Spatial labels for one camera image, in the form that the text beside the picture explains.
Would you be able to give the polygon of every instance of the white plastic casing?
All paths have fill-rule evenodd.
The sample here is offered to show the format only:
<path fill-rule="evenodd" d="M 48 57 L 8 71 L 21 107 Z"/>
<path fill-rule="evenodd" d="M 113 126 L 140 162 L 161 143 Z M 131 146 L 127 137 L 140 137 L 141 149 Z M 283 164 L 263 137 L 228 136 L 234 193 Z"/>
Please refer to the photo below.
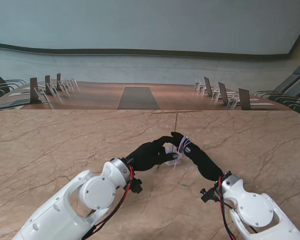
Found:
<path fill-rule="evenodd" d="M 89 170 L 79 173 L 31 215 L 13 240 L 80 240 L 106 214 L 115 198 L 113 193 L 126 184 L 129 175 L 118 158 L 106 162 L 100 176 L 93 176 Z M 82 197 L 89 208 L 97 209 L 88 217 L 78 215 L 69 203 L 78 188 L 91 191 Z"/>
<path fill-rule="evenodd" d="M 246 240 L 300 240 L 300 231 L 280 207 L 267 194 L 247 192 L 243 180 L 231 175 L 222 183 L 223 198 L 231 200 L 235 210 L 230 210 L 233 223 Z M 278 224 L 258 233 L 249 233 L 243 222 L 253 227 L 265 227 L 273 220 Z"/>

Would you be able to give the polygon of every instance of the marble table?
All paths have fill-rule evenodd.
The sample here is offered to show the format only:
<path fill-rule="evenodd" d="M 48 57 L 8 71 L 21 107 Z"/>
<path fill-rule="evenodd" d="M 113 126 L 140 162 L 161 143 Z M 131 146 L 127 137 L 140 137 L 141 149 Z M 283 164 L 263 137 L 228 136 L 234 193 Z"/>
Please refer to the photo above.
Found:
<path fill-rule="evenodd" d="M 99 173 L 113 157 L 176 131 L 219 165 L 270 195 L 300 230 L 300 116 L 293 111 L 6 110 L 0 113 L 0 239 L 79 172 Z M 205 180 L 187 157 L 138 172 L 129 193 L 92 240 L 229 239 L 220 206 L 204 203 Z M 119 189 L 118 198 L 123 191 Z M 230 229 L 239 232 L 230 221 Z"/>

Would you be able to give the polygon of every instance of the black glove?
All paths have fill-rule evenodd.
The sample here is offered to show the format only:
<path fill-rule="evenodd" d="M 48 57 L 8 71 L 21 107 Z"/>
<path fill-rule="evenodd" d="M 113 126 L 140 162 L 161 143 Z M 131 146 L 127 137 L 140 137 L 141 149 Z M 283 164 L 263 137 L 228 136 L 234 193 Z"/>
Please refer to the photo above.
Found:
<path fill-rule="evenodd" d="M 178 158 L 177 153 L 166 153 L 163 145 L 172 141 L 170 136 L 162 136 L 153 142 L 146 142 L 130 153 L 126 159 L 135 171 L 146 171 L 155 165 L 163 164 Z"/>
<path fill-rule="evenodd" d="M 181 133 L 174 131 L 171 132 L 171 135 L 173 138 L 167 138 L 166 140 L 170 141 L 170 143 L 178 148 L 184 136 Z M 217 181 L 219 176 L 224 175 L 222 170 L 210 159 L 210 157 L 194 143 L 191 142 L 186 146 L 184 154 L 197 165 L 199 172 L 204 178 L 211 181 Z"/>

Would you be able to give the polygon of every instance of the white wall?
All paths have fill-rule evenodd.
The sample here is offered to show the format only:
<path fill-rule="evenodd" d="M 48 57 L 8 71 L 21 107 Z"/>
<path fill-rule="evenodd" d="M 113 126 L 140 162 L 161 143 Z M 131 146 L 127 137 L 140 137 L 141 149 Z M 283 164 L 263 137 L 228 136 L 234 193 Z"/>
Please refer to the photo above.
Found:
<path fill-rule="evenodd" d="M 0 43 L 286 54 L 300 0 L 0 0 Z"/>
<path fill-rule="evenodd" d="M 291 59 L 239 61 L 192 57 L 129 55 L 47 55 L 0 49 L 0 76 L 3 79 L 32 77 L 44 81 L 75 76 L 79 81 L 105 83 L 193 84 L 207 76 L 212 84 L 225 83 L 229 89 L 251 91 L 273 89 L 300 64 L 300 43 Z"/>

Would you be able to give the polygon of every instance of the conference table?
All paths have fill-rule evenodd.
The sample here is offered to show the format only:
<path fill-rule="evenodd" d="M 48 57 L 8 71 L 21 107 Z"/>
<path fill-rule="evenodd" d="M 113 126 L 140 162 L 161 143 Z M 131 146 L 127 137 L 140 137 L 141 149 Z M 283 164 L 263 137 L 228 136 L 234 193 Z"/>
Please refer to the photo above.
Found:
<path fill-rule="evenodd" d="M 78 86 L 73 90 L 68 89 L 68 94 L 59 91 L 60 97 L 48 96 L 51 104 L 31 104 L 23 109 L 95 109 L 95 110 L 225 110 L 223 102 L 212 102 L 211 97 L 205 94 L 199 94 L 194 91 L 193 85 L 184 84 L 151 84 L 151 83 L 99 83 L 78 81 Z M 26 92 L 24 88 L 29 84 L 23 85 L 0 98 L 0 103 L 24 99 L 28 95 L 9 96 L 13 93 Z M 125 94 L 127 103 L 122 105 L 121 100 L 126 87 L 135 87 L 137 90 Z M 136 98 L 138 91 L 149 89 L 149 94 L 153 95 L 156 106 L 142 103 L 142 95 Z M 253 106 L 254 109 L 283 110 L 289 111 L 290 108 L 282 104 L 261 98 L 251 96 L 253 99 L 259 99 L 253 103 L 272 103 L 271 106 Z"/>
<path fill-rule="evenodd" d="M 187 87 L 175 88 L 181 94 Z M 0 112 L 0 240 L 10 240 L 37 208 L 78 173 L 99 174 L 106 161 L 126 157 L 171 131 L 189 136 L 223 172 L 239 175 L 247 191 L 271 196 L 300 230 L 298 113 L 116 110 L 115 101 L 113 107 Z M 175 171 L 164 163 L 137 172 L 136 178 L 141 179 L 143 191 L 129 192 L 118 212 L 89 239 L 229 239 L 219 203 L 201 200 L 201 189 L 211 188 L 214 182 L 204 179 L 187 157 Z M 122 195 L 119 188 L 114 204 Z M 78 202 L 72 203 L 83 215 Z M 229 228 L 242 240 L 225 211 Z"/>

